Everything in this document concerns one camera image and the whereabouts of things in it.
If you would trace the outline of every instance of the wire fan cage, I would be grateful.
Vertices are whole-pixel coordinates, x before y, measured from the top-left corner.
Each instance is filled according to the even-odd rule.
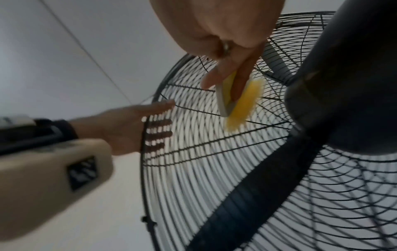
[[[269,44],[295,73],[333,12],[282,15]],[[153,101],[176,107],[153,121],[172,119],[165,148],[144,153],[141,184],[156,251],[185,250],[200,227],[261,160],[279,148],[292,128],[283,104],[283,79],[259,59],[255,76],[269,81],[245,128],[223,130],[214,90],[200,80],[214,66],[185,56],[159,86]],[[326,146],[308,174],[242,250],[397,250],[397,155],[362,156]]]

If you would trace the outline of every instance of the yellow brush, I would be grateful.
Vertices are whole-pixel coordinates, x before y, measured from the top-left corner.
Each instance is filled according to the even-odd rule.
[[[265,79],[250,78],[241,97],[236,102],[232,102],[230,91],[235,76],[236,73],[233,73],[222,84],[215,86],[219,113],[222,117],[226,117],[224,128],[227,132],[236,131],[245,124],[258,98],[262,95],[266,83]]]

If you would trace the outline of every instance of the fan blade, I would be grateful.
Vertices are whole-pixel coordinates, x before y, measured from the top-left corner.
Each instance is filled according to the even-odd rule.
[[[208,218],[187,251],[233,251],[251,240],[306,175],[321,149],[292,136],[255,167]]]
[[[285,64],[284,60],[280,57],[280,55],[278,55],[278,52],[269,42],[266,43],[261,57],[272,70],[273,77],[275,79],[279,79],[279,83],[287,86],[288,81],[292,77],[292,73]]]

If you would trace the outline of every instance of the fan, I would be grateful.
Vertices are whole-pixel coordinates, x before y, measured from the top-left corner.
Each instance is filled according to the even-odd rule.
[[[395,0],[282,15],[254,76],[269,81],[239,132],[223,131],[215,63],[186,55],[153,101],[176,107],[141,188],[156,251],[397,250]]]

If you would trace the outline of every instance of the person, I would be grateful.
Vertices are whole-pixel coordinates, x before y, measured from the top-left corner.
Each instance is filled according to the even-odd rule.
[[[272,33],[285,0],[151,0],[158,18],[175,42],[190,54],[217,60],[217,66],[202,80],[208,89],[236,71],[231,97],[237,100],[249,79],[266,39]],[[230,47],[225,53],[224,43]],[[114,155],[140,152],[142,118],[172,109],[173,100],[150,105],[109,110],[69,121],[75,135],[100,138],[110,144]],[[170,125],[158,122],[153,127]],[[149,140],[164,139],[172,132],[148,135]],[[164,144],[148,148],[156,151]]]

